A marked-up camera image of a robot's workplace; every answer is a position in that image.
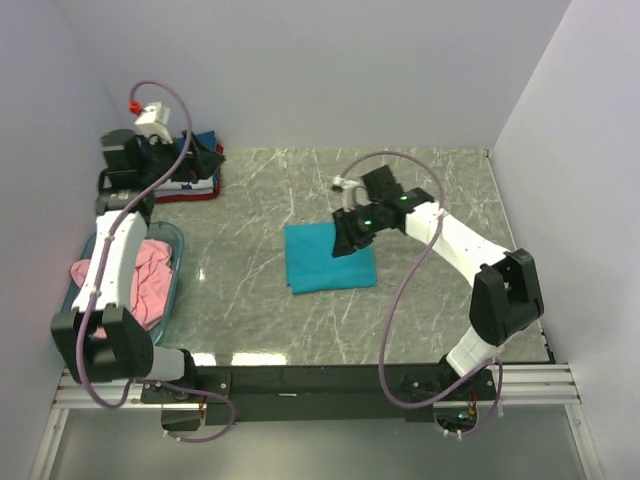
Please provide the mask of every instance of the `teal folded cloth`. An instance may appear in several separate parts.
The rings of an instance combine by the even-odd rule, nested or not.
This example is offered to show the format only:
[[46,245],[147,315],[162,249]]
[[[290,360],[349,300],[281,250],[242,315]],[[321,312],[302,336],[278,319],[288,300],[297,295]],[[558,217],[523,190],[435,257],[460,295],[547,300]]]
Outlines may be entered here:
[[333,223],[284,227],[287,285],[293,294],[375,287],[376,265],[371,247],[333,258],[335,238]]

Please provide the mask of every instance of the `gray marble tabletop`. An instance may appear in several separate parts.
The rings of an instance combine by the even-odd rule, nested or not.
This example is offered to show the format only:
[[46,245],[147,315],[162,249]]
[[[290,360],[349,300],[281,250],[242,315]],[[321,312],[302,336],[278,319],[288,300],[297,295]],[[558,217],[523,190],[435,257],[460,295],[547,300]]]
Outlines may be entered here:
[[[396,286],[422,248],[397,231],[374,242],[374,288],[292,295],[285,280],[282,227],[331,221],[340,197],[331,179],[375,149],[228,150],[223,193],[211,201],[158,205],[154,220],[185,236],[177,297],[161,345],[183,347],[217,364],[375,363],[382,322]],[[400,149],[432,165],[447,209],[484,237],[513,248],[491,165],[483,150]],[[410,162],[382,157],[405,189],[436,189]],[[437,362],[469,326],[470,288],[433,254],[397,309],[387,361]],[[514,338],[505,361],[547,361],[536,322]]]

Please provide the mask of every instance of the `pink cloth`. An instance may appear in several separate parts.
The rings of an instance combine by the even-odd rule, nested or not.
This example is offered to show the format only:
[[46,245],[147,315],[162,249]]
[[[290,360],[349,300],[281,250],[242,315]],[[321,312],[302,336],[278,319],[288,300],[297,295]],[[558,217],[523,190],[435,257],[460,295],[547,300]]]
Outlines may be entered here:
[[[76,285],[84,283],[90,260],[79,260],[71,266],[71,277]],[[171,285],[171,247],[158,240],[143,240],[131,284],[131,313],[140,325],[149,331],[164,314]],[[102,328],[95,333],[105,338]]]

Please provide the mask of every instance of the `white wall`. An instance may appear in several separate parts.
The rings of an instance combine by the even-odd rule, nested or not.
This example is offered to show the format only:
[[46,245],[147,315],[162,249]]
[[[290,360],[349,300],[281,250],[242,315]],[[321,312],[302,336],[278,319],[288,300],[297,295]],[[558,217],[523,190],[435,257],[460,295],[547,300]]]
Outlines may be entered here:
[[51,1],[0,2],[0,448],[26,478],[62,360],[49,333],[92,231],[100,135],[119,125]]
[[574,0],[494,168],[607,478],[640,478],[640,3]]
[[162,79],[236,147],[493,147],[569,4],[57,1],[112,98]]

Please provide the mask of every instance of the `laundry basket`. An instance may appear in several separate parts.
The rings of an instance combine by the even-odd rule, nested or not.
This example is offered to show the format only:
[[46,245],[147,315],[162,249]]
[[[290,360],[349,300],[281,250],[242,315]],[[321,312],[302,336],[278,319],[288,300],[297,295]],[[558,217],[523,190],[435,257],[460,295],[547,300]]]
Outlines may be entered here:
[[[169,286],[169,298],[167,298],[167,304],[164,308],[162,320],[155,327],[149,330],[149,336],[151,337],[153,344],[156,345],[162,338],[162,335],[164,335],[164,332],[167,330],[167,325],[169,324],[171,308],[173,307],[173,300],[176,295],[176,288],[178,287],[180,261],[182,260],[182,253],[184,252],[184,237],[180,229],[175,225],[167,222],[154,222],[149,225],[146,238],[165,242],[171,247],[171,270],[173,270],[173,275],[171,275],[171,285]],[[80,259],[91,258],[95,243],[96,235],[94,233],[91,235],[89,240],[87,240]],[[71,305],[78,296],[78,293],[80,293],[80,287],[78,287],[72,279],[69,284],[64,303],[62,304],[63,312],[71,310]]]

